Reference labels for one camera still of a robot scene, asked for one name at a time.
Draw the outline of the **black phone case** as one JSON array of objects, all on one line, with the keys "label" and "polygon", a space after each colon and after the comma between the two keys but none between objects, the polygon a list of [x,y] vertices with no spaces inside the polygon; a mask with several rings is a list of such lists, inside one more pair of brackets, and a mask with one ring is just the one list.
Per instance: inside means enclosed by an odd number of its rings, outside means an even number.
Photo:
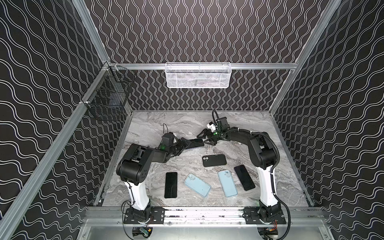
[{"label": "black phone case", "polygon": [[227,164],[226,156],[224,154],[203,156],[202,161],[205,168],[225,166]]}]

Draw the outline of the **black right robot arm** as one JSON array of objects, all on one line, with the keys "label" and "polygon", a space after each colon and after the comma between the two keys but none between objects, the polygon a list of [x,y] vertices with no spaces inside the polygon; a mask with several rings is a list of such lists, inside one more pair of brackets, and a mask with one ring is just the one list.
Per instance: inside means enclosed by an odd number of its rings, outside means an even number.
[{"label": "black right robot arm", "polygon": [[248,147],[250,160],[257,168],[260,181],[260,206],[274,207],[281,204],[276,191],[275,168],[280,162],[280,153],[275,142],[266,132],[252,132],[245,129],[229,128],[222,132],[204,129],[197,135],[209,145],[218,141],[235,141]]}]

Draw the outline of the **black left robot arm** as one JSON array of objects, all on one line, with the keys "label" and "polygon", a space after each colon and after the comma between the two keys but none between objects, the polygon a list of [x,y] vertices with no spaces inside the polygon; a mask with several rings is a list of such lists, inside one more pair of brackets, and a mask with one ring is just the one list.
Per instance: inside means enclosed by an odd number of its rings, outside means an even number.
[{"label": "black left robot arm", "polygon": [[192,141],[185,138],[170,145],[160,144],[158,148],[131,144],[118,163],[116,174],[126,184],[131,197],[131,206],[137,211],[148,208],[150,200],[146,193],[145,179],[152,163],[166,163],[170,158],[179,156]]}]

